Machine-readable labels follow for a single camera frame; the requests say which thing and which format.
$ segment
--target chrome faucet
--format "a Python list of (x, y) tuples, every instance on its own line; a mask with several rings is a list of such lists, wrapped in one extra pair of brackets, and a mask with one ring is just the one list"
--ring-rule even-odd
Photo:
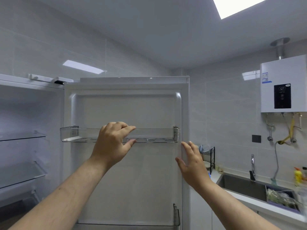
[(254, 154), (251, 155), (251, 170), (250, 170), (250, 175), (251, 175), (251, 180), (252, 180), (252, 181), (256, 181)]

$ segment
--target refrigerator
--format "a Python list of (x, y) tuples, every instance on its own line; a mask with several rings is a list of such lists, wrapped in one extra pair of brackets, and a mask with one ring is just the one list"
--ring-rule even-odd
[(189, 230), (189, 186), (175, 161), (186, 160), (189, 77), (56, 83), (0, 74), (0, 207), (39, 203), (90, 157), (103, 125), (123, 121), (137, 128), (123, 142), (137, 142), (74, 229)]

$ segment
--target hand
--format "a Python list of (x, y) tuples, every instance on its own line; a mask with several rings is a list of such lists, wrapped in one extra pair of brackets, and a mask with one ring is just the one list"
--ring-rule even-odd
[(123, 122), (111, 122), (103, 126), (90, 159), (109, 170), (126, 156), (136, 142), (135, 139), (131, 139), (125, 145), (122, 144), (122, 140), (134, 129), (135, 126), (128, 126)]
[(181, 142), (181, 144), (188, 157), (188, 166), (186, 166), (185, 162), (178, 157), (176, 157), (176, 162), (178, 163), (185, 181), (197, 191), (202, 185), (211, 183), (212, 181), (208, 175), (208, 171), (204, 165), (198, 146), (192, 142), (189, 142), (189, 144)]

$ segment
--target person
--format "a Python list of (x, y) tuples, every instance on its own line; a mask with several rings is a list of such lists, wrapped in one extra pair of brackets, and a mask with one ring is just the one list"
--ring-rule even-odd
[[(123, 122), (103, 126), (90, 158), (10, 230), (72, 229), (102, 177), (124, 158), (136, 142), (132, 139), (124, 145), (122, 143), (123, 138), (134, 129), (134, 126)], [(211, 181), (196, 145), (182, 142), (182, 146), (188, 163), (180, 158), (176, 161), (183, 178), (210, 205), (227, 230), (279, 229)]]

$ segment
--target yellow bottle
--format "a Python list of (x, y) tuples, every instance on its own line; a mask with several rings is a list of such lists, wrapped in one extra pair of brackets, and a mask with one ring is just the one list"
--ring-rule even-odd
[(301, 170), (297, 167), (294, 167), (294, 179), (295, 179), (295, 185), (299, 186), (302, 183), (303, 174)]

